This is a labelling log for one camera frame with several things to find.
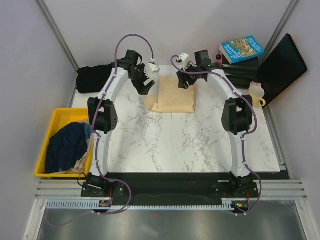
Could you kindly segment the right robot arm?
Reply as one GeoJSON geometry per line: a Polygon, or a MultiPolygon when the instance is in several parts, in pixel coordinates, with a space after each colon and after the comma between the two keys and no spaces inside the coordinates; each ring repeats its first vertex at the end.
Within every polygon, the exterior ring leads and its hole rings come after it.
{"type": "Polygon", "coordinates": [[[250,174],[246,161],[246,135],[251,133],[255,116],[252,98],[236,89],[219,64],[211,61],[207,50],[195,53],[196,64],[191,63],[186,53],[171,58],[172,65],[178,70],[179,88],[188,89],[197,80],[203,79],[221,95],[224,100],[221,123],[231,145],[231,174],[236,179],[246,178],[250,174]],[[173,59],[182,64],[182,68],[175,66],[173,59]]]}

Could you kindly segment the cream yellow t-shirt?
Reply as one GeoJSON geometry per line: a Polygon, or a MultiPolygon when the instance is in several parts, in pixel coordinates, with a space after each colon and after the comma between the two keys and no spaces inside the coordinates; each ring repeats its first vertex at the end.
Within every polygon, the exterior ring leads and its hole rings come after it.
{"type": "Polygon", "coordinates": [[[178,87],[178,78],[160,76],[157,92],[142,99],[147,110],[156,113],[191,113],[195,112],[197,89],[178,87]]]}

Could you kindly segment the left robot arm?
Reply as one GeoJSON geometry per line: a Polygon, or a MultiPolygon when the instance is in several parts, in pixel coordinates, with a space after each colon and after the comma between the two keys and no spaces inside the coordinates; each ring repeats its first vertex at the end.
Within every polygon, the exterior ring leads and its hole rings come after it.
{"type": "Polygon", "coordinates": [[[150,77],[158,73],[160,68],[155,63],[154,54],[151,54],[148,63],[138,61],[142,61],[142,56],[134,50],[128,50],[125,57],[116,59],[102,90],[97,97],[90,97],[87,101],[88,118],[94,139],[94,156],[88,174],[90,179],[104,178],[109,173],[110,140],[118,124],[115,101],[124,84],[131,81],[141,96],[148,95],[155,85],[155,81],[150,77]]]}

